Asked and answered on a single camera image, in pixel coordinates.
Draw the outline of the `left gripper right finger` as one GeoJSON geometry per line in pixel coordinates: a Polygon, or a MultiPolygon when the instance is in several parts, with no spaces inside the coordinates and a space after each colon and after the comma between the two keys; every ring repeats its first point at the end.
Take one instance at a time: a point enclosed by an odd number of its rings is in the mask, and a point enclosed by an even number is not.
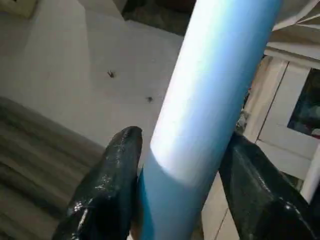
{"type": "Polygon", "coordinates": [[[219,167],[241,240],[318,240],[310,205],[264,152],[234,132],[219,167]]]}

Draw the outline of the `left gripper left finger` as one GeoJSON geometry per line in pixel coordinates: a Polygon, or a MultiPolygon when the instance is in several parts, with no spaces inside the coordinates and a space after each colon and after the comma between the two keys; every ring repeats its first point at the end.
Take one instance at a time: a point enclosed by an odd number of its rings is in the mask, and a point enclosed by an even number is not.
{"type": "Polygon", "coordinates": [[[136,206],[142,129],[116,133],[85,175],[58,224],[54,240],[125,240],[136,206]]]}

